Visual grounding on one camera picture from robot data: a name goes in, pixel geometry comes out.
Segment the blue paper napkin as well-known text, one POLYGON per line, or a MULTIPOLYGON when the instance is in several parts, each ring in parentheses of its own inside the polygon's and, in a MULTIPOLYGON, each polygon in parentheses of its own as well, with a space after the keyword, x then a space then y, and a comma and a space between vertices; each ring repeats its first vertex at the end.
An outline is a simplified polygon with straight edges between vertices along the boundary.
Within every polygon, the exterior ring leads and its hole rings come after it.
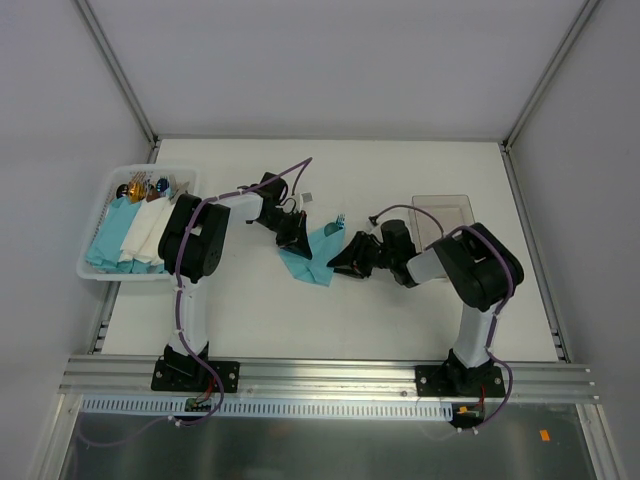
POLYGON ((336 257, 343 249, 346 230, 333 227, 330 235, 325 234, 325 228, 319 228, 309 235, 312 258, 281 250, 279 256, 285 267, 296 280, 329 287, 334 275, 334 269, 328 267, 330 260, 336 257))

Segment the teal spoon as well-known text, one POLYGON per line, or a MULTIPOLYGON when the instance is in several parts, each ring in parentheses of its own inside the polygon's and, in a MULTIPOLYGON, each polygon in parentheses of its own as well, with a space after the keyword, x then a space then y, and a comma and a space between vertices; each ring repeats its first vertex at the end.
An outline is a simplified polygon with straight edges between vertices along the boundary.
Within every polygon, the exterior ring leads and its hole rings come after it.
POLYGON ((340 226, 334 222, 328 223, 324 227, 324 235, 329 237, 340 230, 340 226))

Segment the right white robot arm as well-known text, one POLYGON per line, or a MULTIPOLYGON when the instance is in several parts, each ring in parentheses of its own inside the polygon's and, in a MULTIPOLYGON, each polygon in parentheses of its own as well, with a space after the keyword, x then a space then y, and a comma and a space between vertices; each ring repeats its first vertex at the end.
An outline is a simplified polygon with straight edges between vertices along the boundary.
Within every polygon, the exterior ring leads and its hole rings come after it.
POLYGON ((480 222, 462 225, 418 251, 405 223, 389 220, 380 236, 357 232, 327 266, 358 279, 386 269, 406 288, 447 278, 463 310, 443 369, 449 387, 463 396, 480 388, 484 371, 494 365, 489 349, 497 317, 524 280, 520 261, 480 222))

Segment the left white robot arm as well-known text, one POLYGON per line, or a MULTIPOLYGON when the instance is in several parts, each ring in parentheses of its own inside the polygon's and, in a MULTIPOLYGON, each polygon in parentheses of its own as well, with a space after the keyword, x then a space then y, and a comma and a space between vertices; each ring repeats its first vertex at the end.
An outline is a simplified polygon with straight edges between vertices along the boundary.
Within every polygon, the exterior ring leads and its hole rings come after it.
POLYGON ((235 223, 257 223, 275 234, 279 249, 312 258, 307 213, 297 207, 284 209, 276 194, 237 192, 207 203, 188 193, 177 197, 158 246, 175 292, 175 330, 163 358, 188 390, 203 387, 209 377, 206 301, 199 288, 217 269, 227 229, 235 223))

